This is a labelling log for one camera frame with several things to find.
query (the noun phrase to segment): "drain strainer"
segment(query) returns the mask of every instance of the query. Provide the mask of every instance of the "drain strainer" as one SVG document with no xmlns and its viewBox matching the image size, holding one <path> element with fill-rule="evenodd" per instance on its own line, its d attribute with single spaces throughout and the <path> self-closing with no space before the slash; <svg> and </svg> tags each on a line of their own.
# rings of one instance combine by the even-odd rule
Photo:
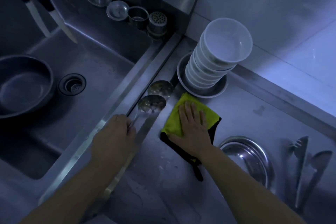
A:
<svg viewBox="0 0 336 224">
<path fill-rule="evenodd" d="M 80 74 L 68 74 L 58 83 L 60 92 L 67 96 L 74 96 L 81 93 L 86 86 L 86 80 Z"/>
</svg>

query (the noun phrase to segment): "sink basin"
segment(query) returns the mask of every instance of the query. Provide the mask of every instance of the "sink basin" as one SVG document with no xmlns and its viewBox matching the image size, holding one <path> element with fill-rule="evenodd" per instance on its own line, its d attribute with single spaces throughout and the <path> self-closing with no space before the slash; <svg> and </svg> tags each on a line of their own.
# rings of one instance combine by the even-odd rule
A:
<svg viewBox="0 0 336 224">
<path fill-rule="evenodd" d="M 58 84 L 54 97 L 41 110 L 0 125 L 0 159 L 32 179 L 41 179 L 88 123 L 99 122 L 107 112 L 106 101 L 152 44 L 145 32 L 112 21 L 104 9 L 72 1 L 78 13 L 64 17 L 78 44 L 59 28 L 41 40 L 36 30 L 30 38 L 38 41 L 25 50 L 52 68 Z M 31 26 L 22 23 L 23 28 Z M 70 80 L 62 80 L 69 74 Z M 14 125 L 15 131 L 6 129 Z"/>
</svg>

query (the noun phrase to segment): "green microfiber cloth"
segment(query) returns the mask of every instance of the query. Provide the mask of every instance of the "green microfiber cloth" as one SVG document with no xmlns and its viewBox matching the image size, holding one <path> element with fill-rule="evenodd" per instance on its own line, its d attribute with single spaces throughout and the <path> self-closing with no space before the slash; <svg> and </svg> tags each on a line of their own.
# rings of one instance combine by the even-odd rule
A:
<svg viewBox="0 0 336 224">
<path fill-rule="evenodd" d="M 211 139 L 211 143 L 213 144 L 217 125 L 222 119 L 217 113 L 215 113 L 209 107 L 207 107 L 188 93 L 182 94 L 180 100 L 174 106 L 164 128 L 161 131 L 160 139 L 168 146 L 170 146 L 174 151 L 176 151 L 185 161 L 190 163 L 194 169 L 196 178 L 200 181 L 203 181 L 203 176 L 199 168 L 197 167 L 201 164 L 200 160 L 194 156 L 191 156 L 189 153 L 182 150 L 179 146 L 177 146 L 168 139 L 168 135 L 170 134 L 175 134 L 179 137 L 183 137 L 183 131 L 179 116 L 179 106 L 181 104 L 184 104 L 186 101 L 194 102 L 197 110 L 203 110 L 203 112 L 205 113 L 208 122 L 208 133 Z"/>
</svg>

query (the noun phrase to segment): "wall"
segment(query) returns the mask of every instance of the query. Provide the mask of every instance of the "wall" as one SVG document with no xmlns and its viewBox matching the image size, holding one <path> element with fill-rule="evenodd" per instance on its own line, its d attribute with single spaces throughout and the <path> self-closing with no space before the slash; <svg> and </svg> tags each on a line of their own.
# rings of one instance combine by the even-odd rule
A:
<svg viewBox="0 0 336 224">
<path fill-rule="evenodd" d="M 242 65 L 336 116 L 336 0 L 198 0 L 186 35 L 219 17 L 251 32 Z"/>
</svg>

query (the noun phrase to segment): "water stain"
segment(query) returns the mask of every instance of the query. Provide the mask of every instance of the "water stain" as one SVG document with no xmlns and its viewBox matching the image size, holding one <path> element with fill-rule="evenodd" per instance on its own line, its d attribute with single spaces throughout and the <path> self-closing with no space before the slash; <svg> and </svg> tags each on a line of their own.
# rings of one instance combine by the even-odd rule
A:
<svg viewBox="0 0 336 224">
<path fill-rule="evenodd" d="M 263 105 L 261 105 L 257 110 L 253 110 L 254 114 L 262 117 L 263 113 L 265 111 L 265 107 Z"/>
</svg>

